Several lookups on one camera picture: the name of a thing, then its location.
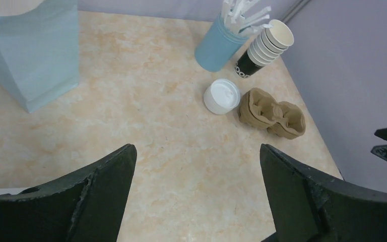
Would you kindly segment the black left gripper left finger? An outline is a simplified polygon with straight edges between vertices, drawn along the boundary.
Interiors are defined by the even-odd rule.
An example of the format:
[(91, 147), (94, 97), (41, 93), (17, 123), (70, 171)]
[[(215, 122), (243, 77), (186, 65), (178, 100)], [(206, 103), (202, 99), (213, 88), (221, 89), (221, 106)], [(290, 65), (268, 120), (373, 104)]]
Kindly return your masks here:
[(0, 195), (0, 241), (116, 241), (137, 159), (126, 144), (18, 194)]

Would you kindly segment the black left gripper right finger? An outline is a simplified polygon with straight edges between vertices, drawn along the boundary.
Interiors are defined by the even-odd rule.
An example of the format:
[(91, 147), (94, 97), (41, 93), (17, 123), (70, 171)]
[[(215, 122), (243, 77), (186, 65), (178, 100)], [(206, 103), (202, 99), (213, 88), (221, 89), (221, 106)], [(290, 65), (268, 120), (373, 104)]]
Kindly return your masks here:
[(349, 183), (269, 144), (260, 164), (276, 231), (267, 241), (387, 241), (387, 193)]

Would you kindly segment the stack of white cup lids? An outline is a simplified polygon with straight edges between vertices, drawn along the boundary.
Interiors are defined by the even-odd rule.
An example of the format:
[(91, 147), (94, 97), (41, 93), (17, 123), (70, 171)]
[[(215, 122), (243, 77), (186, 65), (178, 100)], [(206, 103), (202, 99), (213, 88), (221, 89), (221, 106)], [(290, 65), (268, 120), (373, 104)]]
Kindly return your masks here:
[(227, 79), (216, 79), (203, 96), (206, 108), (216, 115), (229, 113), (239, 105), (240, 99), (239, 88)]

